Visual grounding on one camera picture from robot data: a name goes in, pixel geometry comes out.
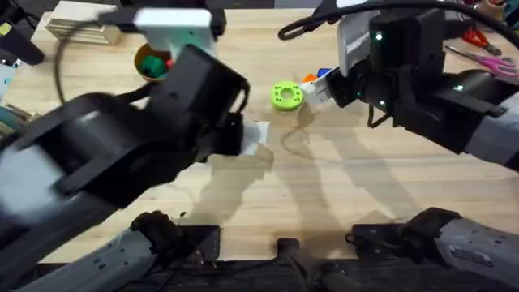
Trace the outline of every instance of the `wooden table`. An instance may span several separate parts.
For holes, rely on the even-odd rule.
[[[449,151],[390,122],[366,127],[367,106],[333,102],[281,114],[268,100],[280,80],[300,82],[320,67],[337,65],[337,28],[323,25],[293,41],[279,41],[284,24],[309,10],[227,11],[218,42],[220,59],[252,85],[246,120],[271,122],[268,142],[255,157],[211,157],[174,183],[153,188],[124,211],[64,245],[47,262],[72,261],[106,243],[144,211],[160,209],[178,222],[219,224],[222,259],[274,256],[280,237],[296,237],[316,256],[354,257],[344,235],[355,223],[407,221],[436,206],[501,230],[519,233],[519,179],[510,170]],[[49,57],[56,40],[42,25],[32,39]],[[519,54],[491,36],[504,54]],[[144,43],[126,35],[118,46],[71,45],[63,62],[66,97],[91,91],[127,92],[139,87],[132,58]],[[469,45],[460,47],[470,49]],[[476,67],[449,55],[448,71]],[[44,113],[58,105],[51,62],[21,66],[4,102]]]

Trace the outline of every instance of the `black cable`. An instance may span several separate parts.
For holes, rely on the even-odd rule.
[[[291,40],[295,37],[302,35],[305,32],[313,31],[317,26],[329,19],[341,18],[343,15],[360,13],[365,11],[389,9],[389,8],[440,8],[448,11],[458,11],[465,15],[468,15],[474,20],[487,25],[503,36],[507,41],[512,43],[517,49],[519,49],[519,36],[502,24],[499,20],[494,19],[488,15],[485,15],[479,11],[476,11],[470,6],[458,4],[455,2],[447,1],[430,1],[424,0],[419,2],[410,2],[409,0],[392,0],[391,2],[366,2],[363,4],[352,5],[342,7],[335,11],[306,17],[304,19],[297,20],[291,24],[288,24],[282,28],[277,36],[283,40]]]
[[[58,93],[58,99],[61,104],[65,104],[65,97],[63,96],[63,88],[60,77],[60,64],[63,58],[63,51],[66,48],[66,45],[70,42],[71,38],[81,29],[98,25],[99,22],[97,20],[85,21],[75,25],[71,30],[67,31],[63,38],[59,41],[58,47],[56,49],[56,55],[54,56],[54,67],[53,67],[53,75],[54,75],[54,86],[56,87],[56,92]]]
[[[243,97],[242,104],[238,108],[237,113],[241,113],[245,109],[245,107],[247,106],[247,102],[249,101],[249,94],[251,93],[251,86],[249,85],[249,83],[247,81],[245,81],[243,83],[242,90],[243,90],[244,97]]]
[[[286,259],[289,261],[290,266],[294,270],[294,274],[296,277],[296,280],[298,281],[299,285],[302,288],[303,292],[310,292],[310,289],[308,289],[307,282],[305,281],[305,277],[302,275],[301,269],[298,267],[298,265],[295,263],[294,259],[290,257],[290,255],[285,256]]]
[[[155,292],[161,292],[166,285],[173,279],[173,276],[175,275],[175,271],[169,272],[168,277],[155,289]]]

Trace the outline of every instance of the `wooden tabletop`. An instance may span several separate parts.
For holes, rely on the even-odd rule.
[[[268,142],[255,157],[213,156],[207,165],[193,165],[175,182],[147,191],[45,261],[75,260],[127,228],[142,212],[156,209],[172,218],[186,212],[178,220],[182,225],[220,225],[222,259],[271,258],[280,237],[299,238],[316,256],[354,257],[344,242],[353,224],[408,221],[431,206],[519,233],[519,179],[512,171],[451,154],[401,128],[393,129],[390,122],[369,129],[362,102],[339,109],[330,101],[287,114],[271,108],[268,94],[276,82],[299,83],[308,73],[337,65],[335,26],[323,25],[292,41],[277,39],[279,28],[310,13],[226,12],[228,27],[218,41],[219,58],[251,83],[245,119],[271,122]],[[48,17],[45,14],[42,23]],[[490,39],[505,55],[519,59],[500,37]],[[56,39],[40,25],[32,40],[48,61],[22,65],[3,102],[43,114],[58,105],[50,62]],[[143,80],[132,58],[143,43],[142,36],[125,35],[117,46],[70,45],[62,64],[66,97],[139,87]],[[470,67],[476,65],[448,55],[447,71]]]

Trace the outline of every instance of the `cable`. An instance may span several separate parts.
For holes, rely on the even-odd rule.
[[[458,11],[465,15],[470,16],[474,20],[487,25],[489,28],[494,29],[507,41],[519,49],[519,36],[511,29],[507,28],[499,20],[494,19],[488,15],[485,15],[479,11],[476,11],[472,7],[461,5],[453,2],[441,2],[441,1],[430,1],[424,0],[420,2],[410,2],[409,0],[392,0],[391,2],[366,2],[363,4],[346,6],[336,11],[332,11],[322,15],[313,15],[304,19],[297,20],[291,24],[288,24],[282,28],[277,36],[283,40],[291,40],[295,37],[302,35],[305,32],[311,32],[324,21],[328,19],[342,17],[343,15],[360,13],[365,11],[381,10],[388,8],[440,8],[449,11]]]
[[[295,277],[296,277],[299,285],[301,286],[302,291],[303,292],[310,292],[310,290],[308,289],[307,282],[305,281],[305,277],[302,275],[302,272],[298,268],[298,266],[295,263],[294,259],[292,259],[289,255],[286,255],[285,257],[289,261],[290,266],[292,267],[292,269],[294,270]]]
[[[235,269],[235,270],[231,269],[230,271],[224,270],[223,272],[210,272],[210,273],[185,274],[185,273],[182,272],[183,269],[173,268],[171,273],[168,275],[168,277],[154,290],[154,292],[161,292],[168,285],[168,283],[171,281],[171,279],[173,279],[173,276],[174,276],[175,273],[181,273],[182,275],[187,276],[187,279],[185,279],[184,281],[179,281],[179,282],[176,283],[176,284],[180,284],[180,283],[184,283],[186,281],[195,279],[197,277],[223,277],[223,276],[229,277],[229,276],[233,276],[233,275],[236,275],[236,274],[239,274],[239,273],[243,273],[243,272],[255,269],[255,268],[261,268],[263,266],[266,266],[266,265],[269,265],[269,264],[273,264],[275,262],[276,262],[276,259],[273,259],[273,260],[265,261],[263,263],[253,264],[253,265],[251,265],[249,267],[239,268],[239,269]]]
[[[247,81],[245,81],[243,83],[242,90],[243,90],[243,94],[245,96],[243,97],[242,104],[238,108],[237,113],[241,113],[245,109],[245,107],[247,106],[247,102],[249,101],[249,94],[251,93],[251,86],[249,85],[249,83]]]
[[[59,41],[58,47],[56,49],[56,55],[54,56],[54,67],[53,67],[53,75],[54,75],[54,86],[56,87],[56,91],[58,93],[58,99],[61,104],[65,104],[65,97],[63,96],[63,88],[62,82],[60,79],[60,64],[63,58],[63,51],[66,48],[66,45],[70,42],[71,38],[81,29],[86,28],[92,25],[98,25],[99,22],[96,20],[85,21],[75,25],[71,30],[66,32],[63,38]]]

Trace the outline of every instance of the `orange toy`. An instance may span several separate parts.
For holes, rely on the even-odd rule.
[[[303,83],[306,83],[306,82],[312,82],[312,81],[316,81],[317,80],[317,76],[313,75],[313,74],[308,74],[307,77],[305,77],[305,79],[302,80]]]

